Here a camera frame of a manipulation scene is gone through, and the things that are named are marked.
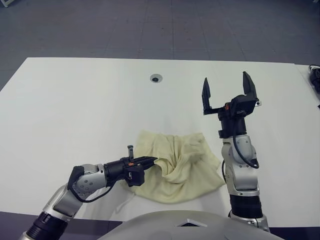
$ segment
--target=white table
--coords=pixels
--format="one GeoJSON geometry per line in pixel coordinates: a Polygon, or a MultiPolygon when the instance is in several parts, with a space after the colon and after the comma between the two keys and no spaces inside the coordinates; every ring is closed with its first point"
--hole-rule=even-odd
{"type": "MultiPolygon", "coordinates": [[[[320,111],[294,64],[232,61],[28,58],[0,92],[0,211],[39,214],[73,166],[127,156],[140,130],[202,132],[222,159],[218,116],[203,116],[208,77],[211,105],[243,93],[242,71],[262,107],[246,117],[257,150],[263,212],[270,227],[320,226],[320,111]],[[163,76],[152,83],[150,75],[163,76]]],[[[77,217],[126,221],[161,210],[226,216],[225,186],[195,200],[160,204],[117,185],[85,204],[77,217]]]]}

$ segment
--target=floor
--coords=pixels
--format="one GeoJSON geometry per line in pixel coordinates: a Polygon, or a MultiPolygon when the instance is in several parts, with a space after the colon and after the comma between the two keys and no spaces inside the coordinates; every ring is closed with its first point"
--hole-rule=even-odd
{"type": "Polygon", "coordinates": [[[320,63],[312,0],[16,0],[0,7],[0,90],[27,57],[320,63]]]}

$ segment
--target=black cable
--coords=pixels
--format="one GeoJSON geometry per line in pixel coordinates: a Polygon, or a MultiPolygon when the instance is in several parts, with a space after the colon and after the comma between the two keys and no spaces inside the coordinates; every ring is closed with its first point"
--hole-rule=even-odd
{"type": "Polygon", "coordinates": [[[248,161],[240,152],[239,148],[238,148],[238,145],[237,145],[237,141],[236,141],[236,135],[237,135],[237,124],[238,124],[238,120],[234,120],[234,123],[233,123],[233,136],[232,136],[232,139],[233,139],[233,145],[234,145],[234,148],[236,150],[236,152],[238,153],[238,155],[240,156],[240,158],[247,164],[249,165],[250,167],[254,168],[254,169],[258,169],[259,168],[259,163],[258,161],[256,161],[256,163],[251,163],[250,161],[248,161]]]}
{"type": "Polygon", "coordinates": [[[310,64],[310,65],[309,65],[309,71],[311,71],[311,70],[312,70],[312,67],[320,68],[320,65],[317,65],[317,64],[310,64]]]}
{"type": "Polygon", "coordinates": [[[92,203],[92,202],[94,202],[94,201],[102,198],[102,197],[105,196],[106,194],[108,194],[108,193],[111,191],[111,189],[114,187],[114,185],[116,184],[116,182],[117,182],[120,178],[121,178],[121,176],[119,175],[119,176],[116,178],[116,180],[114,181],[114,183],[109,187],[109,189],[108,189],[107,191],[105,191],[105,192],[102,193],[101,195],[99,195],[99,196],[97,196],[97,197],[95,197],[94,199],[91,199],[91,200],[84,200],[84,199],[82,199],[81,197],[79,197],[73,187],[71,187],[70,190],[71,190],[72,194],[75,196],[76,199],[78,199],[78,200],[79,200],[80,202],[82,202],[82,203],[88,204],[88,203],[92,203]]]}
{"type": "Polygon", "coordinates": [[[226,182],[226,175],[225,175],[224,167],[225,167],[225,160],[222,161],[221,171],[222,171],[223,179],[226,182]]]}

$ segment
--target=cloth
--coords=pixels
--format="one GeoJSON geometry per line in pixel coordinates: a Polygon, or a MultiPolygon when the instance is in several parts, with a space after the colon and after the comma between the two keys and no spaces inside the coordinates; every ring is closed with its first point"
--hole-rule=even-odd
{"type": "Polygon", "coordinates": [[[192,200],[225,184],[218,175],[219,159],[202,133],[174,136],[142,131],[134,157],[157,157],[145,171],[144,184],[128,187],[135,194],[160,203],[192,200]]]}

